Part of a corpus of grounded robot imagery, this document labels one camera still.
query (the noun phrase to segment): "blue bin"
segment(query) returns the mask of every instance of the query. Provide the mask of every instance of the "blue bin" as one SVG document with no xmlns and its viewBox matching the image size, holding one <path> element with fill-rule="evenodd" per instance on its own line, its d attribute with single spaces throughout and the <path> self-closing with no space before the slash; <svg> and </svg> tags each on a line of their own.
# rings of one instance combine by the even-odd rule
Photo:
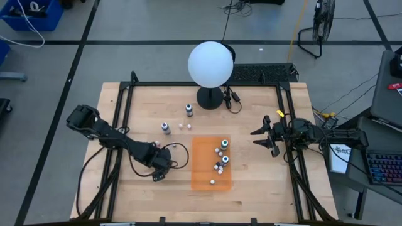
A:
<svg viewBox="0 0 402 226">
<path fill-rule="evenodd" d="M 7 56 L 10 46 L 4 41 L 0 40 L 0 65 L 3 63 L 5 57 Z"/>
<path fill-rule="evenodd" d="M 30 8 L 30 2 L 32 0 L 19 0 L 24 7 L 24 10 L 27 11 Z M 58 0 L 34 0 L 38 5 L 47 6 L 47 17 L 45 18 L 34 18 L 29 17 L 28 20 L 38 31 L 54 31 L 57 27 L 57 24 L 62 17 L 63 8 L 58 2 Z M 23 16 L 9 16 L 9 11 L 12 8 L 21 7 L 18 4 L 17 0 L 8 0 L 4 5 L 2 10 L 0 11 L 0 18 L 3 19 L 12 29 L 15 31 L 30 31 L 28 23 L 25 21 Z"/>
</svg>

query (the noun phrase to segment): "orange tray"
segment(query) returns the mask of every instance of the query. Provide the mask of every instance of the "orange tray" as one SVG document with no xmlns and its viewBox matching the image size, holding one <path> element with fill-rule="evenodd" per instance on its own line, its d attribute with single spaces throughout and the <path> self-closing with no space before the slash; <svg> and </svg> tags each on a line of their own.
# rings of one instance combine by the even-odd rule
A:
<svg viewBox="0 0 402 226">
<path fill-rule="evenodd" d="M 224 172 L 219 175 L 214 166 L 222 157 L 215 153 L 215 148 L 219 148 L 224 139 L 229 142 L 229 147 L 223 151 L 224 156 L 229 157 L 229 164 L 224 167 Z M 214 185 L 210 184 L 211 180 L 215 180 Z M 201 191 L 232 189 L 231 140 L 229 137 L 200 136 L 193 138 L 191 189 Z"/>
</svg>

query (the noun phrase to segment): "wooden table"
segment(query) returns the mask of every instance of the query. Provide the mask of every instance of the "wooden table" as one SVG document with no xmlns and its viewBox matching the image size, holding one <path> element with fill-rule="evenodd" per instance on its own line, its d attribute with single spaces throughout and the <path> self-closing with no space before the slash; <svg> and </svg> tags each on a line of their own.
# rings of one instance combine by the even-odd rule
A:
<svg viewBox="0 0 402 226">
<path fill-rule="evenodd" d="M 104 83 L 97 106 L 100 116 L 110 124 L 118 88 L 119 83 Z M 280 117 L 276 113 L 276 90 L 274 87 L 232 89 L 241 98 L 242 111 L 239 114 L 231 114 L 224 104 L 216 110 L 201 109 L 196 100 L 198 87 L 134 88 L 128 122 L 131 130 L 128 136 L 138 141 L 159 141 L 162 145 L 173 141 L 183 143 L 190 152 L 190 162 L 183 169 L 172 169 L 166 179 L 155 183 L 151 178 L 136 176 L 129 166 L 128 154 L 124 152 L 113 221 L 158 222 L 160 217 L 166 217 L 167 222 L 248 223 L 250 218 L 257 218 L 260 223 L 297 222 L 289 167 L 282 156 L 285 145 L 278 143 L 281 154 L 273 158 L 270 150 L 252 143 L 253 140 L 265 139 L 266 136 L 249 135 L 262 126 L 264 115 L 269 115 L 272 122 L 279 121 Z M 291 93 L 296 116 L 313 122 L 306 84 L 291 83 Z M 287 108 L 285 93 L 283 96 Z M 193 104 L 193 117 L 185 115 L 187 103 Z M 233 110 L 236 110 L 238 105 L 232 104 Z M 169 123 L 171 135 L 162 133 L 162 122 Z M 179 130 L 179 123 L 191 124 L 192 130 Z M 199 135 L 230 136 L 231 191 L 191 190 L 192 138 Z M 99 143 L 90 141 L 85 160 L 98 149 Z M 179 165 L 185 162 L 186 154 L 183 149 L 177 146 L 170 150 L 172 160 L 178 161 Z M 105 155 L 105 151 L 98 155 L 85 170 L 80 192 L 82 210 L 98 190 Z M 305 151 L 305 162 L 312 192 L 329 214 L 337 218 L 323 157 L 313 151 Z M 139 172 L 151 172 L 139 163 L 134 162 L 134 165 Z M 300 196 L 303 214 L 308 218 L 305 196 L 301 190 Z M 106 216 L 109 193 L 104 201 L 102 216 Z M 77 216 L 75 208 L 71 216 Z"/>
</svg>

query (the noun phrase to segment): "electric fan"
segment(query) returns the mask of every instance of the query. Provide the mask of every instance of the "electric fan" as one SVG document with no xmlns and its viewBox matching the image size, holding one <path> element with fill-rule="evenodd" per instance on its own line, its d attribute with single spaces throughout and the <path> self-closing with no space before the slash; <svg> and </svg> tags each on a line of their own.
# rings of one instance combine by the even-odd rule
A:
<svg viewBox="0 0 402 226">
<path fill-rule="evenodd" d="M 297 45 L 314 58 L 321 57 L 322 43 L 327 41 L 332 27 L 332 20 L 334 19 L 335 0 L 318 0 L 315 5 L 314 25 L 311 28 L 305 28 L 299 31 Z M 313 30 L 313 41 L 317 41 L 320 46 L 320 54 L 316 54 L 306 50 L 300 44 L 300 35 L 304 31 Z"/>
</svg>

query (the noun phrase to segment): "keyboard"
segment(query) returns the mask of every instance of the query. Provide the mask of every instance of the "keyboard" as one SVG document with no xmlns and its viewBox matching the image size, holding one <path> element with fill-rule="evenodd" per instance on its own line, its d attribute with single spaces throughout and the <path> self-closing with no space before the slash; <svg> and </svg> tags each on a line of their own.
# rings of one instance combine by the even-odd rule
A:
<svg viewBox="0 0 402 226">
<path fill-rule="evenodd" d="M 402 154 L 364 154 L 372 185 L 402 186 Z"/>
<path fill-rule="evenodd" d="M 290 75 L 291 63 L 235 64 L 231 82 L 297 82 Z"/>
</svg>

